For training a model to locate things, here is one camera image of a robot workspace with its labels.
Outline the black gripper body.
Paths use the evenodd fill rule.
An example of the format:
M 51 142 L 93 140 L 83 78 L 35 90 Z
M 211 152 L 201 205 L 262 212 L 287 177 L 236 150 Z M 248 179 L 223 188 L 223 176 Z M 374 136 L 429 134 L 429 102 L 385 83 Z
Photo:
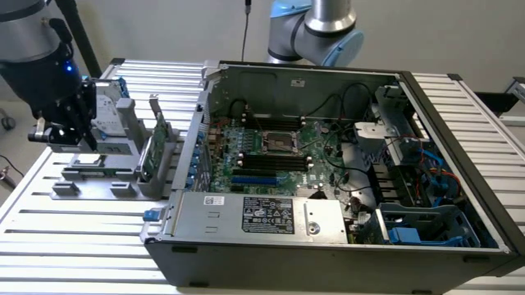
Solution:
M 71 124 L 77 117 L 76 98 L 81 75 L 71 44 L 39 60 L 1 62 L 1 77 L 17 97 L 29 105 L 35 119 Z

